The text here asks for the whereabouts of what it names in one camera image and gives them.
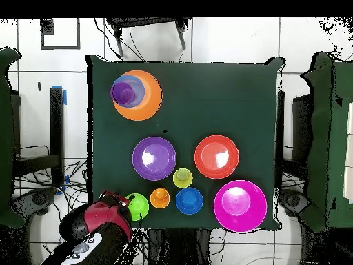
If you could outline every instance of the dark green tablecloth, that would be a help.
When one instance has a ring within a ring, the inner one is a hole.
[[[216,192],[225,183],[246,179],[265,193],[268,213],[262,229],[274,230],[274,131],[276,123],[276,76],[281,58],[264,64],[223,63],[113,63],[90,56],[93,65],[93,194],[118,190],[122,195],[166,188],[170,204],[155,209],[143,220],[146,228],[221,228],[213,212]],[[110,88],[129,70],[154,75],[163,90],[157,114],[146,121],[130,121],[113,106]],[[239,149],[239,165],[225,179],[204,177],[194,164],[196,145],[208,135],[225,135]],[[161,181],[146,181],[135,173],[132,151],[140,140],[160,136],[176,150],[176,169],[192,171],[192,187],[201,191],[203,208],[196,215],[184,215],[175,205],[180,191],[172,174]]]

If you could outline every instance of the purple plate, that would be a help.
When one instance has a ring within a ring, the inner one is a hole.
[[[142,178],[158,181],[169,176],[177,163],[173,145],[161,137],[141,140],[132,153],[132,165]]]

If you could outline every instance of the chair leg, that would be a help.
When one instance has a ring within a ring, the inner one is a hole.
[[[118,28],[117,26],[112,26],[112,27],[113,27],[115,39],[117,40],[119,54],[122,57],[124,55],[124,53],[123,53],[123,48],[121,47],[121,42],[120,42],[120,36],[121,36],[120,28]]]
[[[178,35],[179,35],[179,39],[180,39],[180,42],[181,42],[181,46],[183,47],[183,50],[185,50],[186,49],[186,45],[185,45],[184,36],[183,36],[183,32],[185,31],[184,23],[182,23],[182,25],[180,26],[178,24],[178,21],[175,21],[175,26],[176,26],[176,30],[178,31]]]

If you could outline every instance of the small orange cup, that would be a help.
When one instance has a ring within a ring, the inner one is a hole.
[[[165,208],[170,201],[170,196],[165,188],[158,188],[151,194],[151,204],[155,208]]]

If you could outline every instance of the pink bowl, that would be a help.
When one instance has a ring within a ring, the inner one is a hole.
[[[218,222],[232,232],[246,233],[265,219],[268,205],[261,189],[245,180],[231,181],[214,198]]]

